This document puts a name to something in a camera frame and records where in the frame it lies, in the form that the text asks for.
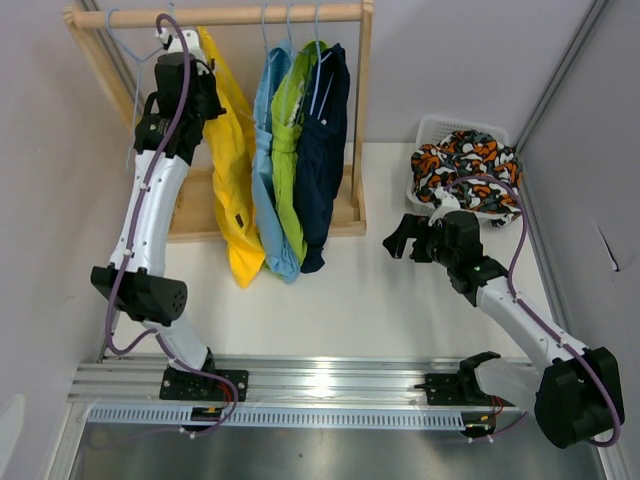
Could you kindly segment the yellow shorts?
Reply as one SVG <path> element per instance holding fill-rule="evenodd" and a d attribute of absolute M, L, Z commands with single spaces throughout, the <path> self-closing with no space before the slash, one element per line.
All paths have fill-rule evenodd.
<path fill-rule="evenodd" d="M 216 91 L 226 112 L 204 127 L 212 156 L 214 215 L 227 244 L 234 280 L 247 288 L 262 269 L 266 254 L 259 238 L 252 197 L 254 120 L 240 86 L 208 30 L 197 32 L 206 61 L 213 66 Z"/>

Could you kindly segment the blue hanger of yellow shorts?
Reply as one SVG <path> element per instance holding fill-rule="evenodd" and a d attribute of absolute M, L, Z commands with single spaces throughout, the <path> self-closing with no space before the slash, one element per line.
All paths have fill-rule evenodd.
<path fill-rule="evenodd" d="M 131 46 L 129 46 L 117 33 L 117 29 L 113 25 L 112 18 L 115 13 L 121 12 L 122 9 L 118 7 L 111 8 L 107 11 L 105 16 L 105 28 L 109 39 L 115 44 L 118 49 L 118 55 L 123 58 L 122 62 L 127 68 L 127 74 L 125 79 L 129 81 L 132 90 L 133 106 L 131 107 L 132 118 L 129 122 L 130 130 L 130 142 L 127 149 L 125 160 L 125 171 L 127 173 L 133 172 L 133 157 L 134 143 L 135 143 L 135 127 L 138 123 L 140 115 L 142 113 L 142 95 L 141 84 L 143 79 L 143 66 L 150 60 L 158 56 L 162 51 L 162 47 L 158 47 L 155 50 L 149 51 L 145 55 L 139 55 Z"/>

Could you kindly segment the orange camouflage shorts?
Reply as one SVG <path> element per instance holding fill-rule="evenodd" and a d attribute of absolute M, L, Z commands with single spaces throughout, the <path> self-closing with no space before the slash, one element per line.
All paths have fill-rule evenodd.
<path fill-rule="evenodd" d="M 437 143 L 423 144 L 410 159 L 409 198 L 433 211 L 436 190 L 453 195 L 460 207 L 483 215 L 495 228 L 521 216 L 514 200 L 523 167 L 515 149 L 491 134 L 458 130 Z"/>

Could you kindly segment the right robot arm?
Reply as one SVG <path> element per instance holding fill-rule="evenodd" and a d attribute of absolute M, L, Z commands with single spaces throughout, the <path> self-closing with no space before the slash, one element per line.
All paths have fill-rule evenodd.
<path fill-rule="evenodd" d="M 524 370 L 496 353 L 468 358 L 456 380 L 464 401 L 504 400 L 533 415 L 561 449 L 617 443 L 625 412 L 616 357 L 605 347 L 588 347 L 529 304 L 509 270 L 485 253 L 473 214 L 406 214 L 382 245 L 394 259 L 408 256 L 445 268 L 453 290 L 494 320 L 530 360 L 531 369 Z"/>

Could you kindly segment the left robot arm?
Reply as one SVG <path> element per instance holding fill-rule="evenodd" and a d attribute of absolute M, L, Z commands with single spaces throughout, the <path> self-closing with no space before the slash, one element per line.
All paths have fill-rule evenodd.
<path fill-rule="evenodd" d="M 144 326 L 145 336 L 156 338 L 171 367 L 185 371 L 182 388 L 204 400 L 215 392 L 217 376 L 204 367 L 210 350 L 186 318 L 186 284 L 165 275 L 165 255 L 178 193 L 204 126 L 225 110 L 205 60 L 164 54 L 154 74 L 157 88 L 135 128 L 134 183 L 124 224 L 107 266 L 93 268 L 91 283 L 107 301 L 108 348 L 117 355 L 130 351 L 113 341 L 114 321 L 124 313 Z"/>

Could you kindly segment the blue hanger of light-blue shorts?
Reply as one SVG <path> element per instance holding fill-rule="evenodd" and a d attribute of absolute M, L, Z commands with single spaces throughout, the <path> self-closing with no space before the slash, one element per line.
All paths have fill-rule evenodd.
<path fill-rule="evenodd" d="M 271 130 L 271 113 L 270 113 L 270 97 L 271 94 L 271 86 L 270 86 L 270 78 L 271 78 L 271 49 L 268 44 L 268 37 L 266 33 L 266 11 L 268 5 L 264 3 L 261 8 L 261 33 L 263 38 L 263 47 L 265 53 L 265 62 L 262 71 L 262 77 L 259 85 L 259 109 L 261 113 L 260 123 L 265 131 Z"/>

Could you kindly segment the lime green shorts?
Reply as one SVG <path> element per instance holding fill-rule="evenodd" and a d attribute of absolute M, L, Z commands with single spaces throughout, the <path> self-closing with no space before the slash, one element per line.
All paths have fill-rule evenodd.
<path fill-rule="evenodd" d="M 303 229 L 294 208 L 297 144 L 301 135 L 301 106 L 318 57 L 328 48 L 323 40 L 307 43 L 296 55 L 271 101 L 272 164 L 275 208 L 295 258 L 307 252 Z"/>

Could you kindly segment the navy blue shorts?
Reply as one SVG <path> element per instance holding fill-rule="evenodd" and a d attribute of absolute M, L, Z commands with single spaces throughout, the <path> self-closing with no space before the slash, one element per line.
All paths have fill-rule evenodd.
<path fill-rule="evenodd" d="M 339 43 L 322 53 L 318 95 L 320 120 L 310 115 L 315 66 L 302 107 L 302 131 L 297 145 L 294 207 L 301 222 L 307 252 L 301 271 L 320 270 L 344 170 L 350 72 Z"/>

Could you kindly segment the light blue shorts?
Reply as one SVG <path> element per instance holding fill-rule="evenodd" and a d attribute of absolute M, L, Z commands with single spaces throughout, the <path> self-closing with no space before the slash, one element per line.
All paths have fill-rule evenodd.
<path fill-rule="evenodd" d="M 288 40 L 281 41 L 271 48 L 271 101 L 291 66 Z M 259 85 L 253 107 L 256 151 L 252 160 L 251 189 L 255 206 L 255 221 L 261 245 L 265 252 L 266 267 L 281 278 L 286 284 L 293 283 L 300 274 L 300 264 L 286 240 L 275 208 L 275 191 L 273 185 L 272 164 L 272 129 L 265 131 L 261 126 L 259 109 Z"/>

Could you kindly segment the white plastic basket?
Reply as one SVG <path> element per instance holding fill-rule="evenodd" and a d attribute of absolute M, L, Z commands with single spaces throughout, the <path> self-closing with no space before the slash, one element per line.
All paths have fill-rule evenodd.
<path fill-rule="evenodd" d="M 503 144 L 510 144 L 508 133 L 502 128 L 481 122 L 448 118 L 435 114 L 426 114 L 419 122 L 414 147 L 418 150 L 424 144 L 436 144 L 452 132 L 459 130 L 476 130 L 485 132 Z M 417 199 L 413 193 L 413 184 L 413 173 L 412 171 L 409 171 L 406 187 L 409 212 L 416 215 L 429 215 L 433 211 L 433 208 Z"/>

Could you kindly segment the wooden clothes rack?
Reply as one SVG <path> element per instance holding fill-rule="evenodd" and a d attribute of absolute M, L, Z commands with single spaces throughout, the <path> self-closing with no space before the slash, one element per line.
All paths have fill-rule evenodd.
<path fill-rule="evenodd" d="M 155 26 L 156 17 L 164 8 L 124 9 L 109 15 L 90 7 L 86 1 L 66 6 L 64 22 L 88 61 L 107 98 L 126 125 L 133 120 L 133 98 L 120 69 L 109 53 L 106 37 L 100 32 L 109 26 L 115 29 L 139 29 Z M 372 1 L 352 3 L 284 4 L 260 6 L 229 6 L 179 8 L 174 18 L 181 26 L 243 26 L 285 23 L 357 22 L 359 27 L 358 64 L 355 97 L 354 141 L 348 144 L 350 157 L 344 167 L 338 197 L 330 226 L 332 236 L 363 236 L 366 234 L 366 208 L 362 181 L 363 141 L 366 133 L 366 110 L 371 58 L 371 31 L 374 14 Z M 200 242 L 221 236 L 210 207 L 214 195 L 210 186 L 213 170 L 195 168 L 188 174 L 174 208 L 169 230 L 171 242 Z"/>

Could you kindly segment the aluminium mounting rail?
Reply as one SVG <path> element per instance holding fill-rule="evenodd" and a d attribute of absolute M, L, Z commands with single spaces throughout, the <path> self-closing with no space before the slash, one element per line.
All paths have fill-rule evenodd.
<path fill-rule="evenodd" d="M 220 355 L 220 369 L 246 370 L 242 407 L 428 409 L 436 393 L 416 386 L 431 373 L 453 374 L 458 358 L 339 358 Z M 77 368 L 66 401 L 162 404 L 167 362 L 158 355 L 109 357 Z"/>

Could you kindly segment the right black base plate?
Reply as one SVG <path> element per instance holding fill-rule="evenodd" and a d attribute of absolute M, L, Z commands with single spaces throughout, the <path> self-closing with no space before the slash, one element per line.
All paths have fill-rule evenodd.
<path fill-rule="evenodd" d="M 431 406 L 492 406 L 494 399 L 480 390 L 475 370 L 482 363 L 500 357 L 492 351 L 476 354 L 460 361 L 455 373 L 425 374 L 413 389 L 423 391 Z"/>

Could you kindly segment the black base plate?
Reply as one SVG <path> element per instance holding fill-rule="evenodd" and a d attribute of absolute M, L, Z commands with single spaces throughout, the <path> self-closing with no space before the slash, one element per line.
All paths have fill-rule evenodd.
<path fill-rule="evenodd" d="M 431 406 L 492 406 L 494 399 L 480 390 L 475 370 L 482 363 L 500 357 L 492 351 L 476 354 L 460 361 L 455 373 L 425 374 L 413 389 L 423 391 Z"/>
<path fill-rule="evenodd" d="M 216 370 L 215 374 L 232 382 L 238 391 L 238 401 L 244 402 L 249 386 L 247 370 Z M 231 388 L 223 382 L 201 375 L 167 367 L 159 391 L 161 400 L 231 402 Z"/>

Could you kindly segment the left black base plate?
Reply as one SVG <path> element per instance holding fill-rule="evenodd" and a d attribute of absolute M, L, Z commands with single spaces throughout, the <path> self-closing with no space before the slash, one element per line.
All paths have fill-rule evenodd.
<path fill-rule="evenodd" d="M 232 382 L 238 391 L 238 401 L 244 402 L 249 386 L 247 370 L 216 370 L 215 374 Z M 223 382 L 201 375 L 167 367 L 159 391 L 161 400 L 231 402 L 231 388 Z"/>

